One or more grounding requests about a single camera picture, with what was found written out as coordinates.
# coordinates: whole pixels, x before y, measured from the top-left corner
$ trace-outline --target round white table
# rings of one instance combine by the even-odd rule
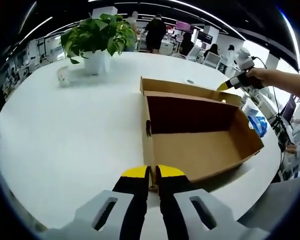
[[[66,59],[37,69],[0,113],[0,172],[20,203],[48,228],[69,223],[77,208],[111,190],[126,169],[143,165],[140,76],[192,80],[210,89],[227,79],[180,58],[127,52],[113,57],[109,74],[91,76],[95,84],[61,88],[57,70],[70,65]],[[270,127],[262,141],[260,153],[212,192],[236,220],[261,197],[280,165]],[[141,239],[167,239],[158,206],[150,193]]]

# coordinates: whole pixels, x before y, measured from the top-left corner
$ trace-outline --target black shirt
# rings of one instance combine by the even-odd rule
[[[146,25],[145,30],[148,31],[146,38],[151,40],[162,40],[167,33],[166,24],[159,19],[153,19],[149,22]]]
[[[180,45],[180,48],[182,48],[182,50],[180,51],[180,54],[187,56],[189,54],[189,52],[191,51],[191,49],[194,47],[194,45],[195,44],[192,41],[182,42]]]
[[[204,59],[206,59],[206,57],[207,57],[207,55],[208,55],[209,52],[212,52],[213,54],[216,54],[216,55],[219,56],[218,51],[211,51],[211,50],[209,49],[209,50],[207,50],[207,51],[204,52],[204,54],[203,54]]]

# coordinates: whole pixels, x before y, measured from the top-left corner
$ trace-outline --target cable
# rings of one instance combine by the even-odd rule
[[[252,60],[259,59],[259,60],[262,62],[264,68],[265,68],[265,69],[268,69],[267,66],[265,65],[264,61],[262,61],[260,57],[253,56],[253,57],[251,57],[251,58],[252,58]]]
[[[259,59],[259,60],[262,62],[264,68],[265,68],[265,69],[268,69],[267,66],[265,65],[264,61],[262,61],[260,57],[253,56],[253,57],[251,57],[251,58],[252,58],[252,60]],[[279,104],[278,104],[278,101],[277,101],[277,96],[276,96],[275,87],[272,86],[272,88],[273,88],[273,93],[274,93],[274,99],[275,99],[276,107],[277,107],[277,109],[278,109],[278,114],[277,114],[277,115],[279,116],[279,115],[280,115],[280,109],[279,109]],[[282,162],[283,162],[283,160],[284,160],[284,158],[285,158],[285,154],[286,154],[286,151],[283,152],[283,157],[282,157],[282,152],[281,152],[281,150],[280,150],[280,165],[282,164]]]
[[[259,59],[259,60],[262,62],[264,68],[265,68],[265,69],[268,69],[267,66],[265,65],[264,61],[262,61],[260,57],[253,56],[253,57],[252,57],[252,60],[255,60],[255,59]],[[279,114],[279,113],[280,113],[280,110],[279,110],[279,104],[278,104],[278,101],[277,101],[277,96],[276,96],[275,87],[273,86],[272,88],[273,88],[273,93],[274,93],[274,99],[275,99],[276,107],[278,108],[278,114]]]

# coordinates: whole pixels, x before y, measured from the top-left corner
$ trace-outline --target white flower pot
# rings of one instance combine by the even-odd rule
[[[88,58],[84,58],[84,68],[88,74],[101,75],[109,72],[111,55],[107,50],[98,50],[95,53],[85,52],[84,56]]]

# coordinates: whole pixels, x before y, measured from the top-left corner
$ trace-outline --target cardboard box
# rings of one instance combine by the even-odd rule
[[[152,180],[162,164],[200,181],[244,163],[264,146],[237,95],[146,78],[140,90],[143,157]]]

